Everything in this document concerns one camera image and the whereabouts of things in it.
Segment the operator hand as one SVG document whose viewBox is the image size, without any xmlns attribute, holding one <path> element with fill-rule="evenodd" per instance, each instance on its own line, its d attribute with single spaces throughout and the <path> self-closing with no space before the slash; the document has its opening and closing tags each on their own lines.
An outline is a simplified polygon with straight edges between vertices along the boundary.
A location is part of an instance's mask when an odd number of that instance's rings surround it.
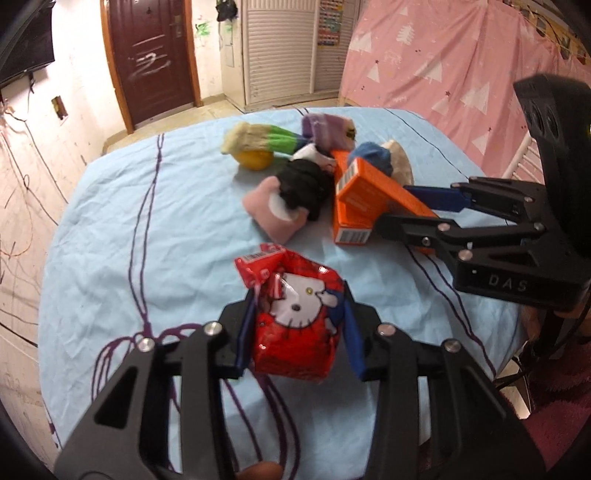
<svg viewBox="0 0 591 480">
<path fill-rule="evenodd" d="M 253 464 L 235 474 L 236 480 L 280 480 L 281 478 L 283 478 L 283 467 L 270 461 Z"/>
</svg>

